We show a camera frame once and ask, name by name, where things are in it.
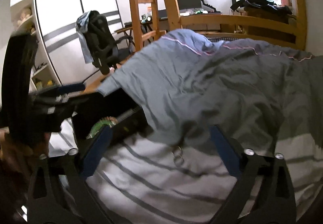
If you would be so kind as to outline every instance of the metal bolt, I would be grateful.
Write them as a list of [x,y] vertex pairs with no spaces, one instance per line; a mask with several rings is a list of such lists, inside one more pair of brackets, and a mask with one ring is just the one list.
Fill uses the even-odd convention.
[[277,159],[284,159],[284,156],[283,156],[283,154],[276,153],[275,158],[277,158]]
[[250,149],[250,148],[246,148],[244,150],[244,153],[247,154],[247,155],[249,155],[249,156],[253,156],[255,154],[255,152],[252,149]]
[[55,107],[53,106],[53,107],[50,107],[50,108],[48,108],[48,110],[47,110],[47,114],[53,114],[55,112]]
[[41,160],[46,159],[46,158],[47,158],[47,156],[46,156],[45,154],[41,154],[41,155],[39,156],[39,159],[41,159]]
[[76,155],[78,152],[79,152],[79,150],[78,150],[77,148],[71,148],[71,149],[68,151],[68,155],[70,155],[70,156],[74,156],[74,155]]

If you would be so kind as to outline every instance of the office chair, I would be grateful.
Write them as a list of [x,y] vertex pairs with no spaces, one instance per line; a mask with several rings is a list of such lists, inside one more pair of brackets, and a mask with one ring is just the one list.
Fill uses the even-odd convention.
[[[123,36],[115,40],[112,36],[107,19],[98,11],[91,11],[88,17],[88,31],[83,33],[88,49],[93,58],[92,64],[99,68],[103,75],[110,72],[110,67],[117,69],[117,63],[132,53],[132,36]],[[118,49],[117,45],[128,40],[128,47]]]

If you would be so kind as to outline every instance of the wooden bed rail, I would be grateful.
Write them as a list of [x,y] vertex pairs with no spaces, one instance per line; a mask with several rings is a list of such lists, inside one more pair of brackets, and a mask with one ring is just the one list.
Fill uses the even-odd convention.
[[229,25],[245,25],[268,28],[272,30],[281,31],[288,34],[298,35],[298,29],[292,25],[281,22],[263,19],[253,16],[235,16],[235,15],[190,15],[182,16],[180,18],[182,25],[191,24],[229,24]]

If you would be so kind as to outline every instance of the ladder rung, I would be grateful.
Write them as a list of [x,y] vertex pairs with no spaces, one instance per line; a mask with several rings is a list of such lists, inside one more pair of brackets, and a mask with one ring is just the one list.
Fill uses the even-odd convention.
[[160,34],[160,35],[165,35],[165,34],[167,34],[167,32],[166,32],[166,30],[160,30],[160,31],[159,31],[159,34]]
[[148,3],[153,3],[154,0],[138,0],[138,4],[148,4]]
[[143,41],[146,41],[146,40],[148,40],[149,38],[151,38],[151,37],[153,37],[155,35],[156,35],[156,31],[155,30],[154,31],[150,31],[150,32],[142,35],[142,40]]

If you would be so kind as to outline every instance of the stuffed toy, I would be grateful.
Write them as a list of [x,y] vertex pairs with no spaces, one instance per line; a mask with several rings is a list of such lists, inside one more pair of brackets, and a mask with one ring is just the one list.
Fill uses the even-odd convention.
[[18,26],[20,26],[28,17],[31,16],[31,9],[24,8],[20,14],[20,20],[18,20]]
[[30,29],[30,33],[32,34],[33,32],[35,32],[36,31],[36,28],[35,28],[35,26],[33,26],[31,29]]

